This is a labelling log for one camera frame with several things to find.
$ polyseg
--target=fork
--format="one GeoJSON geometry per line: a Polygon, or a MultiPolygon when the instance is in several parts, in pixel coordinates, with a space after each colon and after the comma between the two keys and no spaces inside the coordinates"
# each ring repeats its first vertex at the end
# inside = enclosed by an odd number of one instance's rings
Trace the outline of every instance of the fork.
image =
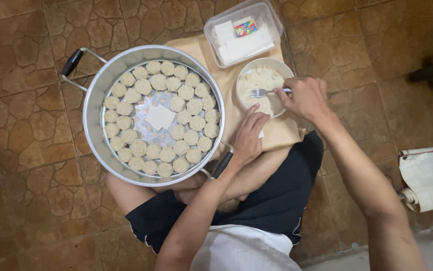
{"type": "MultiPolygon", "coordinates": [[[[289,88],[284,88],[283,91],[292,92],[292,90],[289,88]]],[[[252,98],[259,98],[259,97],[263,97],[264,95],[267,95],[270,92],[273,92],[273,91],[272,90],[266,90],[263,88],[257,88],[257,89],[252,89],[249,93],[249,96],[252,98]]]]}

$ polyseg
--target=white shirt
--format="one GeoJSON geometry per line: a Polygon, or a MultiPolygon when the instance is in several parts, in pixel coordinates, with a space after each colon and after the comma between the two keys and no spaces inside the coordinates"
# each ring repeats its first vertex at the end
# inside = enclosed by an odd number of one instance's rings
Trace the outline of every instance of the white shirt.
{"type": "Polygon", "coordinates": [[[289,257],[292,241],[283,234],[241,226],[211,226],[190,271],[281,271],[300,267],[289,257]]]}

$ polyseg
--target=hand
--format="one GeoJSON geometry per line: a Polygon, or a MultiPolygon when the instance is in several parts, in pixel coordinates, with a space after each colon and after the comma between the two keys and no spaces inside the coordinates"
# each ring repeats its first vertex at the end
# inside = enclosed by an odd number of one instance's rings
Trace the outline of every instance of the hand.
{"type": "Polygon", "coordinates": [[[236,162],[240,167],[253,161],[262,152],[262,139],[259,139],[258,135],[265,122],[270,119],[270,115],[262,112],[255,113],[259,107],[259,104],[255,104],[248,109],[244,120],[235,132],[231,161],[236,162]]]}
{"type": "Polygon", "coordinates": [[[282,88],[273,91],[287,110],[313,123],[316,118],[331,114],[327,105],[327,83],[324,80],[311,77],[299,80],[293,77],[285,79],[283,85],[292,89],[291,97],[282,88]]]}

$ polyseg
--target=brown mat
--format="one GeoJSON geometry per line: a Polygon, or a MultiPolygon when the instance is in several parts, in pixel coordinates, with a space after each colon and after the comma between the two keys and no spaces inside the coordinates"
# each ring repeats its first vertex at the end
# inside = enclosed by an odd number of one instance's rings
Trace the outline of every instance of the brown mat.
{"type": "MultiPolygon", "coordinates": [[[[231,143],[233,132],[237,129],[246,111],[241,107],[236,97],[235,88],[237,77],[241,69],[243,69],[243,67],[251,60],[225,70],[220,69],[215,64],[211,48],[208,45],[204,34],[191,38],[171,40],[167,42],[166,45],[189,53],[205,66],[211,75],[213,75],[220,87],[225,102],[226,118],[223,139],[231,143]]],[[[272,50],[265,52],[258,57],[271,57],[283,62],[280,46],[276,46],[272,50]]],[[[301,142],[304,138],[305,129],[299,129],[297,127],[296,118],[297,117],[292,113],[287,111],[279,117],[268,120],[263,127],[263,132],[265,133],[265,137],[262,138],[263,151],[272,151],[280,147],[301,142]]],[[[221,144],[218,151],[215,152],[212,160],[218,159],[224,149],[224,146],[221,144]]]]}

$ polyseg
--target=person's left hand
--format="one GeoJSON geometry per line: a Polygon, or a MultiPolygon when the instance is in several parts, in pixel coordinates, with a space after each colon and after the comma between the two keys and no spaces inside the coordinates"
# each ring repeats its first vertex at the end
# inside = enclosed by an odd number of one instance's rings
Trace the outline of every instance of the person's left hand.
{"type": "Polygon", "coordinates": [[[231,161],[236,162],[240,167],[253,161],[262,152],[262,139],[259,139],[258,135],[265,122],[270,119],[270,115],[262,112],[255,113],[259,107],[259,104],[255,104],[248,109],[244,120],[235,132],[231,161]]]}

